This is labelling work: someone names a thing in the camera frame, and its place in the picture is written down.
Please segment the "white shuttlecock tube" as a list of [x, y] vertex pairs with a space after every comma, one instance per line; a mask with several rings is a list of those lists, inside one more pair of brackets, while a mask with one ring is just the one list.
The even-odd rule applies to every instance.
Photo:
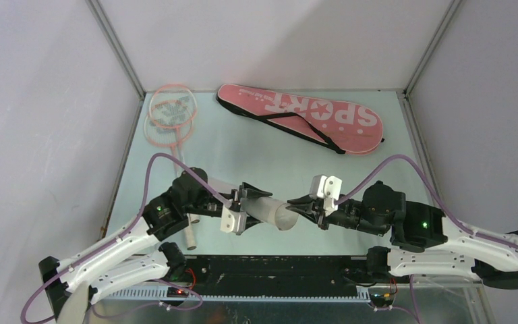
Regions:
[[[225, 197], [231, 199], [232, 202], [237, 201], [237, 191], [239, 189], [235, 186], [220, 182], [222, 188], [227, 188], [228, 192], [220, 192], [213, 187], [216, 184], [215, 179], [211, 179], [211, 183], [205, 185], [205, 189], [211, 196], [223, 200]], [[247, 219], [258, 219], [263, 223], [270, 224], [280, 231], [290, 230], [295, 226], [299, 219], [299, 214], [287, 210], [290, 204], [271, 197], [263, 197], [257, 199], [245, 199], [241, 203], [244, 211], [248, 214]]]

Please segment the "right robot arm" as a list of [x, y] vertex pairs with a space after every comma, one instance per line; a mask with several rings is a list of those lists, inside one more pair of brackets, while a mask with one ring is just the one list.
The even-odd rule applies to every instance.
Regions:
[[518, 290], [518, 230], [503, 235], [458, 226], [442, 210], [408, 201], [381, 181], [362, 200], [333, 207], [331, 192], [289, 200], [288, 210], [326, 230], [337, 225], [375, 236], [388, 234], [389, 246], [368, 249], [359, 269], [348, 275], [363, 283], [412, 275], [442, 275], [480, 280], [485, 286]]

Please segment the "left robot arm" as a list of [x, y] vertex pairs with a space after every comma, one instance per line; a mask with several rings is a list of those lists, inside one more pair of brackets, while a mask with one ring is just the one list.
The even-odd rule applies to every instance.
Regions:
[[69, 258], [48, 256], [38, 264], [54, 320], [81, 323], [92, 305], [113, 292], [143, 281], [180, 280], [185, 259], [168, 238], [188, 227], [190, 215], [219, 217], [223, 232], [240, 234], [264, 221], [271, 195], [245, 182], [220, 193], [203, 169], [185, 169], [110, 236]]

